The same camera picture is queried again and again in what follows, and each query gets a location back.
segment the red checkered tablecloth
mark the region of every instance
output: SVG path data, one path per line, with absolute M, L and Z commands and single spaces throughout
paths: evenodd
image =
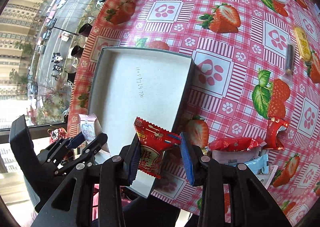
M 320 18 L 311 0 L 290 0 L 281 14 L 261 0 L 129 0 L 136 4 L 130 21 L 120 25 L 106 21 L 106 11 L 116 9 L 125 1 L 128 0 L 108 0 L 89 35 L 72 91 L 70 136 L 79 132 L 78 114 L 87 113 L 91 83 L 102 47 L 148 47 L 154 41 L 161 41 L 162 48 L 192 56 L 197 70 L 184 116 L 191 118 L 199 114 L 205 118 L 210 130 L 209 142 L 225 136 L 265 137 L 267 119 L 256 111 L 252 92 L 259 84 L 259 70 L 269 71 L 271 82 L 283 74 L 287 41 L 296 42 L 293 25 L 304 28 L 311 49 L 319 53 Z M 199 18 L 212 14 L 212 8 L 222 3 L 237 10 L 241 22 L 238 33 L 215 33 L 201 27 L 203 20 Z M 292 225 L 317 200 L 314 189 L 320 174 L 320 90 L 298 56 L 296 50 L 293 87 L 284 103 L 285 119 L 290 123 L 280 134 L 285 149 L 269 152 L 269 163 L 279 169 L 283 169 L 295 154 L 300 159 L 288 184 L 268 188 L 279 206 L 287 201 L 294 204 L 286 212 Z M 197 202 L 201 188 L 189 185 L 183 166 L 167 162 L 164 174 L 164 187 L 152 194 L 199 214 Z

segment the open box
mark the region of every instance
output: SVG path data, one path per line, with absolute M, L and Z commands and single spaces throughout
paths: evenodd
M 96 114 L 108 135 L 111 156 L 118 155 L 135 135 L 138 116 L 175 131 L 192 81 L 194 62 L 179 53 L 128 47 L 103 48 L 90 93 L 88 114 Z M 108 159 L 98 153 L 97 163 Z M 130 188 L 147 197 L 155 178 L 138 170 Z

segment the silver screw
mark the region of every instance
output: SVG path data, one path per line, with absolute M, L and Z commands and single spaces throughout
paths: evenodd
M 114 157 L 112 157 L 112 161 L 113 162 L 119 162 L 121 160 L 121 157 L 120 156 L 114 156 Z
M 78 170 L 82 170 L 84 169 L 84 167 L 85 167 L 84 163 L 79 163 L 78 165 L 76 165 L 76 169 Z
M 208 156 L 202 156 L 202 157 L 201 157 L 201 161 L 202 161 L 202 162 L 209 162 L 209 161 L 210 161 L 210 157 L 208 157 Z
M 247 169 L 247 165 L 244 164 L 244 163 L 240 163 L 240 164 L 238 164 L 238 169 L 240 169 L 240 170 L 246 170 L 246 169 Z

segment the yellow snack package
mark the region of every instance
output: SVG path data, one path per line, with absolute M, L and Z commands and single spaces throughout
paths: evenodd
M 309 61 L 311 59 L 311 51 L 304 29 L 300 26 L 295 26 L 294 35 L 297 40 L 300 59 L 302 58 L 304 61 Z

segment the red snack package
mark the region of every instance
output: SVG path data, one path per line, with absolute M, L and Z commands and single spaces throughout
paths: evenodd
M 267 126 L 267 134 L 264 149 L 275 149 L 275 150 L 284 150 L 284 146 L 281 141 L 277 138 L 279 131 L 286 130 L 289 126 L 289 123 L 280 118 L 271 118 Z
M 265 145 L 265 142 L 258 137 L 257 139 L 248 137 L 218 138 L 209 143 L 210 150 L 220 151 L 248 151 L 254 147 Z
M 178 146 L 181 143 L 180 137 L 139 117 L 134 121 L 134 127 L 141 143 L 139 169 L 156 178 L 161 178 L 163 153 Z

